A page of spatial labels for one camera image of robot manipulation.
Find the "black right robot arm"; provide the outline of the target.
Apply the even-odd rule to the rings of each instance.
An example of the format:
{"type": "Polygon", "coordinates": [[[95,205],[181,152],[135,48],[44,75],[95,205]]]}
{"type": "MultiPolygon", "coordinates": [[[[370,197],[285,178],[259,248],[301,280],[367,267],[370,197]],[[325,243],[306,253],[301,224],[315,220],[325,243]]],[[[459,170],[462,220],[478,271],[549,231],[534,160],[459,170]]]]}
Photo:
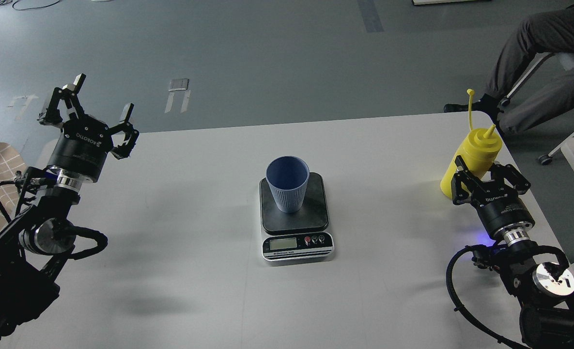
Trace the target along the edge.
{"type": "Polygon", "coordinates": [[[495,163],[491,178],[482,181],[456,156],[451,179],[451,201],[471,204],[493,245],[471,245],[453,256],[446,270],[446,287],[459,312],[480,331],[512,349],[574,349],[574,276],[558,247],[539,245],[528,236],[535,221],[520,199],[530,188],[512,165],[495,163]],[[506,291],[521,307],[517,343],[482,324],[461,302],[453,285],[453,268],[460,256],[471,252],[473,264],[497,272],[506,291]]]}

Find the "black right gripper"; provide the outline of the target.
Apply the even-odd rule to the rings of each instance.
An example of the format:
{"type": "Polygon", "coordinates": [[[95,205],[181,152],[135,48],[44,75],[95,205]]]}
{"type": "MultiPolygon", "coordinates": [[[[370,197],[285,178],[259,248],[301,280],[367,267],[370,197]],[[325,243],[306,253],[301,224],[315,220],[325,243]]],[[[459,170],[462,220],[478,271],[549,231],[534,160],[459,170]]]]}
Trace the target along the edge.
{"type": "Polygon", "coordinates": [[[508,230],[529,231],[535,220],[519,196],[528,192],[531,183],[513,165],[494,163],[488,169],[488,189],[482,188],[480,170],[472,173],[461,155],[455,157],[456,172],[451,178],[451,201],[454,205],[471,204],[491,240],[501,241],[508,230]]]}

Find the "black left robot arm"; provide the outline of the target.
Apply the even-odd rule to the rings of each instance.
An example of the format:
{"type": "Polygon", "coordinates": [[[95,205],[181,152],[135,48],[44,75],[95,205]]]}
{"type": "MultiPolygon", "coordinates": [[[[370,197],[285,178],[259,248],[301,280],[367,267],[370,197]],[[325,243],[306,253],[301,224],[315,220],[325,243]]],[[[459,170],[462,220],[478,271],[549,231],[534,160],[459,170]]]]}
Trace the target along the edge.
{"type": "Polygon", "coordinates": [[[68,260],[108,245],[107,236],[77,227],[67,216],[79,203],[81,186],[98,181],[109,153],[130,156],[139,131],[130,122],[132,103],[111,127],[87,114],[78,99],[85,78],[79,74],[72,84],[56,87],[37,119],[60,129],[47,166],[0,181],[0,211],[7,221],[0,232],[0,340],[59,297],[56,278],[68,260]]]}

